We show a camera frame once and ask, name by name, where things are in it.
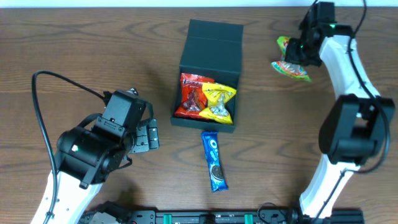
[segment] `blue cookie package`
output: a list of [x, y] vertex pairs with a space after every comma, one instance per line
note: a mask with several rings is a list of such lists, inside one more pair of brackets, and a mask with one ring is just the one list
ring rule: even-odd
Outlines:
[[204, 132], [201, 134], [207, 164], [209, 165], [212, 192], [228, 190], [223, 171], [221, 170], [220, 160], [218, 159], [217, 134], [217, 132]]

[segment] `oreo package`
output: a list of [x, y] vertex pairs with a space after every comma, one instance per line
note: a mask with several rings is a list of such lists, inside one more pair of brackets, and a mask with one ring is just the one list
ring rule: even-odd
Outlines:
[[217, 132], [204, 132], [201, 134], [203, 146], [205, 147], [207, 164], [209, 165], [212, 192], [216, 192], [217, 190], [228, 190], [218, 157], [217, 134]]

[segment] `candy wrapper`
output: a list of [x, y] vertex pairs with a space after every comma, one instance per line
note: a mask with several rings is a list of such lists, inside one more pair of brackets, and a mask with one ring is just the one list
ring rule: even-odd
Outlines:
[[174, 113], [175, 116], [187, 118], [203, 118], [199, 115], [206, 108], [207, 98], [202, 91], [206, 82], [214, 83], [214, 79], [181, 73], [182, 103]]
[[218, 83], [204, 83], [202, 91], [207, 97], [208, 107], [201, 111], [199, 115], [221, 124], [232, 124], [231, 115], [225, 108], [225, 104], [234, 97], [236, 90]]
[[311, 78], [307, 75], [307, 72], [301, 65], [296, 65], [293, 63], [285, 62], [286, 48], [289, 44], [290, 37], [281, 36], [278, 38], [277, 43], [282, 51], [282, 59], [280, 61], [272, 62], [272, 67], [277, 70], [279, 73], [282, 73], [288, 77], [305, 80], [310, 82]]
[[201, 134], [201, 139], [203, 140], [205, 157], [209, 167], [211, 191], [228, 190], [218, 157], [217, 132], [204, 132]]

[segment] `open box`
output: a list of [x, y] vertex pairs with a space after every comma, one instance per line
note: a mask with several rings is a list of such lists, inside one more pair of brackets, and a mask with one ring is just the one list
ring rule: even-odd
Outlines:
[[233, 125], [213, 120], [198, 120], [174, 116], [181, 105], [181, 83], [178, 79], [177, 97], [170, 118], [172, 125], [207, 131], [232, 133], [236, 125], [238, 86], [242, 70], [243, 25], [191, 19], [187, 40], [180, 61], [180, 74], [191, 73], [215, 79], [215, 82], [237, 89], [235, 97], [226, 104]]

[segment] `wooden table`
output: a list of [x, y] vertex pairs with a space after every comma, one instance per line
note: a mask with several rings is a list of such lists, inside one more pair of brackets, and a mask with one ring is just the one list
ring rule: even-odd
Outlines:
[[[308, 67], [312, 83], [277, 73], [280, 35], [298, 37], [307, 8], [2, 9], [0, 21], [0, 223], [28, 223], [41, 201], [50, 162], [35, 118], [31, 75], [61, 73], [94, 90], [136, 87], [154, 105], [161, 148], [132, 156], [112, 173], [90, 208], [107, 200], [159, 210], [257, 209], [294, 204], [320, 159], [318, 130], [335, 100], [325, 66]], [[356, 26], [361, 8], [338, 8]], [[244, 24], [237, 128], [219, 134], [229, 190], [213, 194], [201, 130], [171, 126], [178, 63], [189, 19]], [[373, 85], [398, 102], [398, 9], [370, 8], [358, 34], [359, 54]], [[39, 101], [47, 131], [59, 135], [102, 112], [95, 96], [42, 76]], [[398, 119], [391, 124], [385, 165], [355, 175], [335, 203], [361, 208], [367, 223], [398, 220]]]

